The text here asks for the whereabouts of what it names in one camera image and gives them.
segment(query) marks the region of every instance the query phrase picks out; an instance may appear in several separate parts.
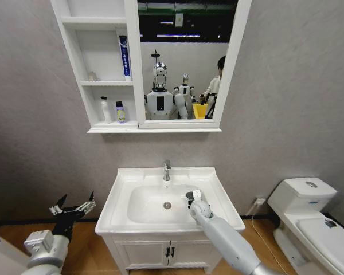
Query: small bottle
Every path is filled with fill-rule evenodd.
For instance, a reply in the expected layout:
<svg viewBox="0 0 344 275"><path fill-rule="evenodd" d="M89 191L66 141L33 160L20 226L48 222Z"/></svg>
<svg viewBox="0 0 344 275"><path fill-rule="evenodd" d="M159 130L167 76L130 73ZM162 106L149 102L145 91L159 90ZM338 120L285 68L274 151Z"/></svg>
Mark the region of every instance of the small bottle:
<svg viewBox="0 0 344 275"><path fill-rule="evenodd" d="M93 71L88 73L88 78L89 78L89 81L98 81L97 75Z"/></svg>
<svg viewBox="0 0 344 275"><path fill-rule="evenodd" d="M104 120L107 124L111 123L110 110L108 109L107 96L101 96L101 106L103 111Z"/></svg>
<svg viewBox="0 0 344 275"><path fill-rule="evenodd" d="M116 101L116 110L117 110L117 121L118 123L125 123L125 111L122 105L122 101Z"/></svg>
<svg viewBox="0 0 344 275"><path fill-rule="evenodd" d="M199 103L200 103L201 105L204 105L204 104L205 104L205 99L204 99L204 95L203 95L203 94L200 94Z"/></svg>

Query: sink cabinet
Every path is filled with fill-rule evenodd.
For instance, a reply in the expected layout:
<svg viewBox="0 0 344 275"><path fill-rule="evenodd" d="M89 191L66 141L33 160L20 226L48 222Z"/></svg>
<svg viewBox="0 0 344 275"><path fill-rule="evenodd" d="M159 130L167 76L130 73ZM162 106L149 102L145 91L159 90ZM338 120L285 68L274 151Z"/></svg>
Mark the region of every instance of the sink cabinet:
<svg viewBox="0 0 344 275"><path fill-rule="evenodd" d="M222 258L190 215L186 193L201 191L212 212L241 232L245 225L213 167L120 168L96 225L122 275L131 269L204 268Z"/></svg>
<svg viewBox="0 0 344 275"><path fill-rule="evenodd" d="M220 253L203 233L102 236L122 275L131 269L204 268L211 274Z"/></svg>

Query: mirror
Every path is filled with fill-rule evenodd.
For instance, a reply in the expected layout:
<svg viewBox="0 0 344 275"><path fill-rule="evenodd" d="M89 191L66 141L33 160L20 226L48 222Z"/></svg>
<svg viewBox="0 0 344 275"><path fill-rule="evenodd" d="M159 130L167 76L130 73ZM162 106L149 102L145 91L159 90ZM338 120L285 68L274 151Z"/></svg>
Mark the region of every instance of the mirror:
<svg viewBox="0 0 344 275"><path fill-rule="evenodd" d="M213 118L236 7L237 0L138 1L147 120Z"/></svg>

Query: drain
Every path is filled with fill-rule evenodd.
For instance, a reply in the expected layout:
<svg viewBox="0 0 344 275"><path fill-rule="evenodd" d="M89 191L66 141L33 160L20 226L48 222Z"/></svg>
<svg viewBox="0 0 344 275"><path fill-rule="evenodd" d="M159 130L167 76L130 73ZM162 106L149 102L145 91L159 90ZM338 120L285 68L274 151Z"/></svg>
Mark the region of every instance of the drain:
<svg viewBox="0 0 344 275"><path fill-rule="evenodd" d="M172 204L170 202L163 202L163 207L165 209L170 209L172 207Z"/></svg>

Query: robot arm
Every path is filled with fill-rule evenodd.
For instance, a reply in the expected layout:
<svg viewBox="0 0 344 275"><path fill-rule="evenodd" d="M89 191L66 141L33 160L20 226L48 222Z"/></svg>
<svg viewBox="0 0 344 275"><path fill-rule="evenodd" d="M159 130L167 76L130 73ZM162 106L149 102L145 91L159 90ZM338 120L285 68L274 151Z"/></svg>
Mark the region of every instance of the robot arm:
<svg viewBox="0 0 344 275"><path fill-rule="evenodd" d="M22 275L60 274L68 254L74 223L96 206L92 193L89 200L82 205L62 208L66 197L67 195L63 196L50 208L57 218L52 232L50 230L32 232L24 242L31 257L28 263L29 269Z"/></svg>
<svg viewBox="0 0 344 275"><path fill-rule="evenodd" d="M200 191L186 194L191 216L202 226L205 235L236 270L246 275L277 275L265 267L252 246L226 220L215 216L210 206L200 200Z"/></svg>
<svg viewBox="0 0 344 275"><path fill-rule="evenodd" d="M186 109L186 101L183 98L183 95L178 93L177 95L174 96L174 102L176 104L178 113L181 117L181 119L187 119L189 117L189 114L187 113Z"/></svg>
<svg viewBox="0 0 344 275"><path fill-rule="evenodd" d="M194 87L194 86L191 86L191 87L190 87L190 96L191 96L191 97L194 97L194 96L195 96L195 92L194 92L194 91L195 91L195 87Z"/></svg>

